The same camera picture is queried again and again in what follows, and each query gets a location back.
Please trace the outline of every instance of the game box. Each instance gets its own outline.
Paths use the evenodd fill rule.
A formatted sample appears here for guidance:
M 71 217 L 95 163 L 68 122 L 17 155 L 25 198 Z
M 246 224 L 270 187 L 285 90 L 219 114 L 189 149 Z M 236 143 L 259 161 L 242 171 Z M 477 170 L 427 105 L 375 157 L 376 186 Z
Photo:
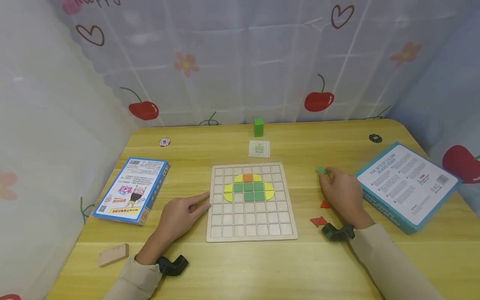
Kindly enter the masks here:
M 406 234 L 421 230 L 461 184 L 460 179 L 400 143 L 356 175 L 364 199 Z
M 169 169 L 165 160 L 129 157 L 93 216 L 142 226 Z

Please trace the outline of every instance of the black poker chip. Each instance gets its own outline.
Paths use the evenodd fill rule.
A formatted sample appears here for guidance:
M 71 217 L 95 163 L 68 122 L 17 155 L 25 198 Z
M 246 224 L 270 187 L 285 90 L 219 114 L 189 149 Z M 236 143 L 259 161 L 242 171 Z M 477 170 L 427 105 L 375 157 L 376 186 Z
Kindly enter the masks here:
M 370 134 L 368 138 L 374 143 L 381 143 L 383 141 L 382 137 L 378 134 Z

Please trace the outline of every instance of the poker chip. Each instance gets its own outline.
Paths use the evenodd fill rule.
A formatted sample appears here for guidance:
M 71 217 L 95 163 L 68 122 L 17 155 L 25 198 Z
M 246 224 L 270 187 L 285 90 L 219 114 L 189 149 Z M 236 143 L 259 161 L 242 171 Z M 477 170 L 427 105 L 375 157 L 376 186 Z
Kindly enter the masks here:
M 167 147 L 168 145 L 170 145 L 170 139 L 163 138 L 158 144 L 160 145 L 160 147 Z

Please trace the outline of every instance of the green cube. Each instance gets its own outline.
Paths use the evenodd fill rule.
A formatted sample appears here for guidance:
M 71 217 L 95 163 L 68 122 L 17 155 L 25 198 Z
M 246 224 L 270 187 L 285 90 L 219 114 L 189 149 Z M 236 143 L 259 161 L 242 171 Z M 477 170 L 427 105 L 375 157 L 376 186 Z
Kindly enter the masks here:
M 243 194 L 243 200 L 245 202 L 252 202 L 253 201 L 253 192 L 246 192 Z
M 253 132 L 255 133 L 255 137 L 264 135 L 264 120 L 262 118 L 256 118 L 255 121 L 253 121 Z
M 264 192 L 255 192 L 255 201 L 265 201 Z
M 246 192 L 252 192 L 253 191 L 253 183 L 251 182 L 246 182 L 243 184 L 243 190 Z
M 255 182 L 253 184 L 253 189 L 255 191 L 263 191 L 264 190 L 264 183 L 263 182 Z
M 243 183 L 234 183 L 233 184 L 234 192 L 243 192 Z

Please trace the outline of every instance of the yellow table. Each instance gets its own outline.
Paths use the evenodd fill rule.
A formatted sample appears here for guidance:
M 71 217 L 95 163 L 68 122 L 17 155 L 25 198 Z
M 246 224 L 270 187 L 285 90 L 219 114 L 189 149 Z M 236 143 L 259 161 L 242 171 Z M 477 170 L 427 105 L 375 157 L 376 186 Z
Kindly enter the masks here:
M 375 144 L 375 133 L 383 142 Z M 171 144 L 159 147 L 168 137 Z M 181 276 L 167 277 L 153 299 L 381 299 L 348 243 L 328 242 L 310 219 L 324 216 L 341 223 L 323 199 L 315 169 L 335 166 L 358 171 L 393 142 L 424 154 L 408 131 L 393 120 L 266 124 L 271 157 L 248 157 L 253 125 L 144 128 L 130 138 L 101 197 L 129 156 L 165 159 L 171 164 L 165 183 L 143 227 L 88 219 L 47 299 L 101 299 L 123 267 L 97 267 L 98 254 L 129 243 L 135 255 L 157 226 L 162 207 L 176 196 L 200 194 L 210 187 L 213 165 L 282 162 L 288 182 L 298 240 L 207 243 L 206 216 L 165 254 L 183 254 L 190 265 Z M 425 228 L 407 236 L 369 204 L 373 219 L 447 299 L 478 299 L 479 221 L 455 193 Z

